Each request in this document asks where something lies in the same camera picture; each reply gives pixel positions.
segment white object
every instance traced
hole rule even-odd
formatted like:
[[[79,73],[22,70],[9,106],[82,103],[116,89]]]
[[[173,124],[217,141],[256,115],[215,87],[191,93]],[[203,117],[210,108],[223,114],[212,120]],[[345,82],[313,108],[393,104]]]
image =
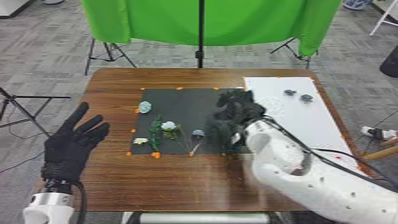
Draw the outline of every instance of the white object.
[[[148,143],[148,138],[135,138],[134,144],[143,145],[144,143]]]
[[[395,9],[397,4],[398,4],[398,0],[395,0],[395,2],[391,3],[390,8],[388,8],[388,10],[386,10],[386,13],[384,13],[384,15],[382,15],[382,18],[381,18],[381,20],[379,20],[379,22],[377,22],[375,29],[374,29],[374,31],[372,31],[372,33],[370,33],[372,36],[374,36],[374,34],[375,34],[377,30],[379,30],[379,27],[381,27],[381,25],[382,25],[384,23],[388,23],[388,24],[393,25],[393,26],[398,26],[397,23],[393,23],[393,22],[390,22],[390,21],[386,20],[388,15],[390,15],[390,13],[391,13],[391,11],[393,11],[393,9]]]
[[[25,224],[70,224],[75,197],[63,193],[38,193],[24,210]]]
[[[151,111],[151,108],[153,108],[153,105],[148,101],[141,102],[141,105],[139,105],[139,112],[143,114],[150,113]]]
[[[255,92],[256,103],[267,108],[267,115],[308,146],[352,154],[311,78],[247,77],[246,86]],[[287,89],[295,89],[295,96],[287,96]],[[301,101],[304,94],[313,96],[311,103]]]
[[[255,152],[253,174],[303,206],[331,220],[350,224],[398,224],[398,194],[326,164],[311,155],[304,174],[304,152],[278,129],[255,122],[247,129],[247,146]],[[334,158],[319,153],[352,171],[365,173]]]
[[[123,213],[121,224],[128,223],[134,212]],[[144,213],[143,224],[271,224],[265,213]]]
[[[374,137],[374,135],[370,134],[370,130],[374,130],[374,129],[375,128],[365,126],[361,129],[363,135]],[[382,130],[382,139],[388,141],[393,138],[397,138],[397,130],[390,130],[390,131]]]
[[[11,16],[31,0],[0,0],[0,16]]]
[[[59,3],[64,2],[64,0],[45,0],[43,2],[47,5],[57,5]]]
[[[176,129],[176,124],[173,121],[167,121],[164,124],[162,124],[162,129],[164,131],[173,131]]]

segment gray carpet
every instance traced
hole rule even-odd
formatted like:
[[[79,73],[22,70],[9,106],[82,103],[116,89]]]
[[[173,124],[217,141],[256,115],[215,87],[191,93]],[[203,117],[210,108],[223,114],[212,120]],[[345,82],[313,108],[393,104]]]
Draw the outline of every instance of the gray carpet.
[[[311,65],[354,137],[359,136],[361,126],[372,126],[398,110],[398,79],[379,72],[379,65],[398,43],[398,29],[384,25],[375,37],[368,36],[379,17],[372,8],[365,12],[340,10]],[[89,41],[91,31],[79,0],[57,6],[47,6],[38,1],[15,19],[0,20],[0,86],[20,95],[73,97],[73,100],[56,100],[43,112],[40,122],[50,131],[57,130],[77,106],[91,78],[82,75]],[[208,47],[207,67],[304,68],[287,49],[269,54],[278,46],[279,43]],[[123,49],[139,67],[196,67],[194,47],[137,40]],[[127,67],[128,63],[125,59],[114,64],[95,61],[91,72],[105,66]],[[31,110],[40,103],[40,100],[24,101]],[[18,113],[11,114],[11,110],[9,115],[11,120],[22,117]],[[398,128],[397,117],[381,127]],[[29,137],[38,130],[32,124],[22,124],[13,127],[13,133]],[[0,170],[43,151],[43,141],[43,136],[24,140],[11,136],[8,129],[0,129]],[[363,149],[366,144],[365,138],[359,141]],[[370,148],[374,151],[379,149],[375,144]],[[398,156],[374,162],[395,178],[397,162]],[[43,157],[0,174],[0,224],[24,223],[22,209],[36,191],[41,164]],[[118,219],[120,214],[93,213],[88,223],[120,223]]]

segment white sheet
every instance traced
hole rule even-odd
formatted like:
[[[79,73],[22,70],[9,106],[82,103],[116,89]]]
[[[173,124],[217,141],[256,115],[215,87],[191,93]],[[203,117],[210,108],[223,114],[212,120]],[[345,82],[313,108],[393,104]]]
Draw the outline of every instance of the white sheet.
[[[352,154],[311,78],[247,77],[246,86],[255,92],[256,102],[267,108],[267,114],[308,146]],[[297,91],[295,96],[285,94],[287,89]],[[311,103],[301,101],[304,94],[315,97]]]

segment green screen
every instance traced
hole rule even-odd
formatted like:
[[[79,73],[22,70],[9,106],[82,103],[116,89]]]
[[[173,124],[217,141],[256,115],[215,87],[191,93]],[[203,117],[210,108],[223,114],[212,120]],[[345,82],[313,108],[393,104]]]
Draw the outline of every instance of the green screen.
[[[301,55],[319,50],[342,0],[207,0],[205,45],[301,39]],[[95,38],[198,45],[199,0],[84,0]]]

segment wooden table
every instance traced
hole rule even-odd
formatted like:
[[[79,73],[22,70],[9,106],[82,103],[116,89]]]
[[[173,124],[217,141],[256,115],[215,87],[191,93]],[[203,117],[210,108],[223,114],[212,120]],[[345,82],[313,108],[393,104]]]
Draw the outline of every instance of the wooden table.
[[[84,101],[89,116],[111,122],[111,136],[88,164],[84,183],[89,211],[297,211],[297,203],[272,190],[247,186],[242,162],[221,155],[127,156],[132,147],[141,88],[242,87],[244,77],[311,77],[354,154],[358,148],[331,99],[308,70],[278,69],[102,69]]]

